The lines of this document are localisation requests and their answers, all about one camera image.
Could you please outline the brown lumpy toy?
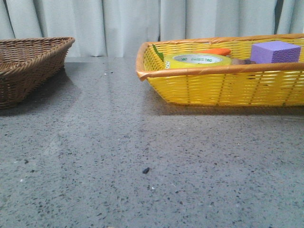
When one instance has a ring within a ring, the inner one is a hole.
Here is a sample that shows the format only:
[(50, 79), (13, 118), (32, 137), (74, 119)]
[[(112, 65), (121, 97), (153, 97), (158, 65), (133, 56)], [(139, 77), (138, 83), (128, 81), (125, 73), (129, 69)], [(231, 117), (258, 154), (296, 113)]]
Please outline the brown lumpy toy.
[(252, 61), (250, 59), (237, 59), (237, 58), (233, 58), (231, 60), (231, 64), (232, 65), (252, 65), (252, 64), (256, 64), (256, 62)]

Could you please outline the white pleated curtain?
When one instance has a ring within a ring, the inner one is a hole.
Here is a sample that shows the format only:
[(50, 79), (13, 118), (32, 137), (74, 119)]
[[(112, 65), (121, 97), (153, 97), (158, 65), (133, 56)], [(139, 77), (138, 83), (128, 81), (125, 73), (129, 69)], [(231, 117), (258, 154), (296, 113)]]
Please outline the white pleated curtain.
[(146, 41), (302, 33), (301, 0), (3, 0), (0, 37), (73, 37), (70, 57), (133, 57)]

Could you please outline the orange toy carrot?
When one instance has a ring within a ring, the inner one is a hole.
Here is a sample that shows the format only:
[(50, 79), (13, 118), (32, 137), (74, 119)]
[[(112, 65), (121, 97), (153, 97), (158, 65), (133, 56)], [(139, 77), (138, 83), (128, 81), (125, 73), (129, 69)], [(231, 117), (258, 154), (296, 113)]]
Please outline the orange toy carrot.
[[(159, 52), (157, 47), (152, 44), (154, 52), (158, 55), (158, 57), (164, 62), (164, 54)], [(212, 48), (207, 50), (198, 50), (192, 51), (191, 54), (203, 53), (203, 54), (214, 54), (214, 55), (221, 55), (221, 56), (228, 56), (231, 53), (231, 50), (228, 48)]]

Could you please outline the brown wicker basket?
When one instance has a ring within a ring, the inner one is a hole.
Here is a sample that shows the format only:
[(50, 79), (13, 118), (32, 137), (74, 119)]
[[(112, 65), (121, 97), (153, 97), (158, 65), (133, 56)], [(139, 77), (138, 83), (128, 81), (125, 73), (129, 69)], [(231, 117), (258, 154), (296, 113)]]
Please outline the brown wicker basket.
[(0, 108), (22, 102), (64, 67), (73, 37), (14, 38), (0, 41)]

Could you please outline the yellow packing tape roll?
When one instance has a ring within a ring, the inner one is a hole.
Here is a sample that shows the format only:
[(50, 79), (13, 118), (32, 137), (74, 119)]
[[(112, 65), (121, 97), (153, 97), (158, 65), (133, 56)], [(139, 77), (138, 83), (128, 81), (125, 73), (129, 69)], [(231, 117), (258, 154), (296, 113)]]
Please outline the yellow packing tape roll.
[(164, 57), (166, 69), (229, 66), (232, 59), (208, 53), (176, 53)]

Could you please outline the purple foam block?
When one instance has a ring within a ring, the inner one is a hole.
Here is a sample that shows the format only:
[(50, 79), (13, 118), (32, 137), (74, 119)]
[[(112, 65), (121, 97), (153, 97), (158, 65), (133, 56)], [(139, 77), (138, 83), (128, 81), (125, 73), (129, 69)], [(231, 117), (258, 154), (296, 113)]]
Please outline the purple foam block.
[(298, 62), (301, 47), (282, 41), (253, 44), (250, 60), (256, 64)]

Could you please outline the yellow woven plastic basket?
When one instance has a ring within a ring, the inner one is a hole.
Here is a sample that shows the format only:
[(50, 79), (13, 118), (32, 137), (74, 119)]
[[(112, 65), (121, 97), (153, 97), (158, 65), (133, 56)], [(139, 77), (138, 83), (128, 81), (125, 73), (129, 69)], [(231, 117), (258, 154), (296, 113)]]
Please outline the yellow woven plastic basket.
[(215, 66), (166, 69), (158, 57), (228, 48), (232, 58), (248, 59), (251, 46), (267, 41), (303, 46), (298, 34), (220, 37), (145, 42), (137, 53), (136, 72), (168, 103), (203, 106), (302, 106), (304, 104), (304, 59), (297, 63)]

